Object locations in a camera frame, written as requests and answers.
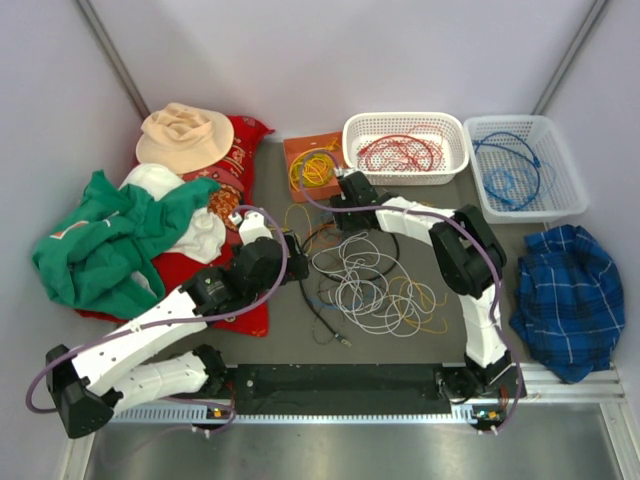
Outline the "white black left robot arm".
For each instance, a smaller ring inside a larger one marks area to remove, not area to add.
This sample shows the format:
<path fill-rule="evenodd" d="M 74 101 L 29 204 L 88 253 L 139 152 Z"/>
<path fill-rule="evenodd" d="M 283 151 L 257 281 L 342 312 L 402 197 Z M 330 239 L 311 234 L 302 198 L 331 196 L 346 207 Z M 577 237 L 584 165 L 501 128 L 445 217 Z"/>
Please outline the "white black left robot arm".
<path fill-rule="evenodd" d="M 220 394 L 227 367 L 215 348 L 201 345 L 169 360 L 151 359 L 209 324 L 236 316 L 272 287 L 307 278 L 298 239 L 290 231 L 283 237 L 234 246 L 227 266 L 198 271 L 101 344 L 78 354 L 64 345 L 51 349 L 46 386 L 67 436 L 82 438 L 126 410 L 165 397 Z"/>

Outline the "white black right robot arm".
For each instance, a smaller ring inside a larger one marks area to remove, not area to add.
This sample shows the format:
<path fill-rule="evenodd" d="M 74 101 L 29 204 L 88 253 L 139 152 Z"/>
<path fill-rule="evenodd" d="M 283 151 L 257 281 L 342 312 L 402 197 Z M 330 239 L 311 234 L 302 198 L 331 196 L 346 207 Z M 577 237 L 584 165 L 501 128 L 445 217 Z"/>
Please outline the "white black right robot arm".
<path fill-rule="evenodd" d="M 434 369 L 440 395 L 453 404 L 498 391 L 506 395 L 513 374 L 517 400 L 524 393 L 522 371 L 501 331 L 498 306 L 505 252 L 479 209 L 427 207 L 401 196 L 378 194 L 360 171 L 338 173 L 341 193 L 329 210 L 345 232 L 380 230 L 433 248 L 440 274 L 458 295 L 465 324 L 464 365 Z"/>

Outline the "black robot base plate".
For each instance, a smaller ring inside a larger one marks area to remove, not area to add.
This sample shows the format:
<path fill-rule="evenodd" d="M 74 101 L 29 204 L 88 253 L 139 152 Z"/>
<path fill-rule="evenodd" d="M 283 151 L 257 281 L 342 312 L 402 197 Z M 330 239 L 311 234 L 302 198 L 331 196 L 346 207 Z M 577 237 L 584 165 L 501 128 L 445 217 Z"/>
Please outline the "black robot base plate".
<path fill-rule="evenodd" d="M 242 364 L 230 367 L 218 392 L 243 415 L 400 415 L 450 410 L 468 393 L 458 366 L 439 364 Z"/>

